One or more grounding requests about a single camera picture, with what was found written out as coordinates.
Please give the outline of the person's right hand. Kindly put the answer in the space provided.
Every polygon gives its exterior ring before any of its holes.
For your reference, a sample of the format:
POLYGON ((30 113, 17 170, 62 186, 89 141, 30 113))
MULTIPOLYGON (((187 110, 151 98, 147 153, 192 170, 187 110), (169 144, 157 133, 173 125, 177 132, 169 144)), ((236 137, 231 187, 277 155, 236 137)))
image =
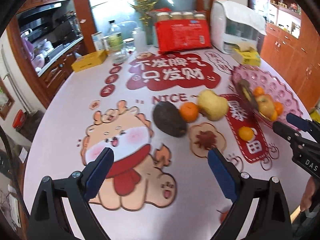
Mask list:
POLYGON ((316 192, 316 184, 313 179, 313 177, 310 177, 310 179, 307 182, 307 185, 305 187, 305 191, 303 193, 301 202, 300 202, 300 211, 303 212, 306 209, 308 209, 312 204, 312 197, 316 192))

